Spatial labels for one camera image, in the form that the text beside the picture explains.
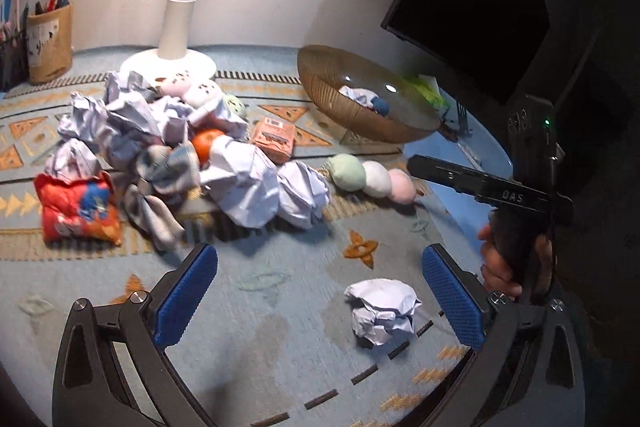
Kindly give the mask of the person's right hand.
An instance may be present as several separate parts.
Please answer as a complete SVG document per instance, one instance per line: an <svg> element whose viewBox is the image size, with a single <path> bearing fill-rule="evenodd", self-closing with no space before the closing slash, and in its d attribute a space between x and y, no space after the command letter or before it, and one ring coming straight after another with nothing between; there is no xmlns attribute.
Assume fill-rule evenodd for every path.
<svg viewBox="0 0 640 427"><path fill-rule="evenodd" d="M480 254L483 265L480 267L480 272L484 277L484 287L488 291L501 291L511 300L520 297L523 287L513 280L511 268L498 251L491 225L484 225L478 232L477 238L482 241ZM539 235L536 238L535 251L539 257L540 270L534 294L542 295L548 291L552 282L554 265L552 242L548 237Z"/></svg>

